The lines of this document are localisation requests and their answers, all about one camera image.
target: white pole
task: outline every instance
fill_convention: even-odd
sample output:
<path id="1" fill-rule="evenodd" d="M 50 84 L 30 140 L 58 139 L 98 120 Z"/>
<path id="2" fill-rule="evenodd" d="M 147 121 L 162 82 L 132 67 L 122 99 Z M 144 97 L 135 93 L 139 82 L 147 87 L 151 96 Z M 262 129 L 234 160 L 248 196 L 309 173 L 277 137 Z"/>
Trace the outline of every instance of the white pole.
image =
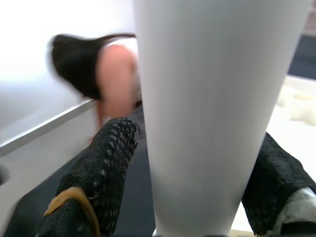
<path id="1" fill-rule="evenodd" d="M 311 0 L 134 0 L 157 233 L 229 233 Z"/>

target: black mesh fabric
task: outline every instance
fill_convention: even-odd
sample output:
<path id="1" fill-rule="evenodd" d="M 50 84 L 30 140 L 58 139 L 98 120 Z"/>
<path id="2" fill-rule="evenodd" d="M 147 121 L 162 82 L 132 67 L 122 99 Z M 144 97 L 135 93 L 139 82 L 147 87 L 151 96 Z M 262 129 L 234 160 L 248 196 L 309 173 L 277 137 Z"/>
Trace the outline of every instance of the black mesh fabric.
<path id="1" fill-rule="evenodd" d="M 82 188 L 95 211 L 102 236 L 116 227 L 125 175 L 136 149 L 136 124 L 112 119 L 96 134 L 90 146 L 62 177 L 56 195 L 70 187 Z M 39 225 L 38 237 L 95 237 L 80 204 L 68 200 Z"/>
<path id="2" fill-rule="evenodd" d="M 242 197 L 254 234 L 263 236 L 273 230 L 287 199 L 306 187 L 316 193 L 316 184 L 302 164 L 266 133 Z"/>

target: woman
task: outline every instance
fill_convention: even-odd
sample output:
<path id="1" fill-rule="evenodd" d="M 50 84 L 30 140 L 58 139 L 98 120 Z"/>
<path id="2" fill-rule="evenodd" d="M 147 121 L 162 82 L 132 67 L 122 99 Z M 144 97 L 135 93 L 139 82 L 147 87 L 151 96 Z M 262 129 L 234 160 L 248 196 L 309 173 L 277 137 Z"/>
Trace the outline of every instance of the woman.
<path id="1" fill-rule="evenodd" d="M 98 39 L 57 35 L 51 56 L 59 76 L 84 96 L 97 100 L 98 130 L 104 117 L 125 117 L 141 104 L 134 34 Z"/>

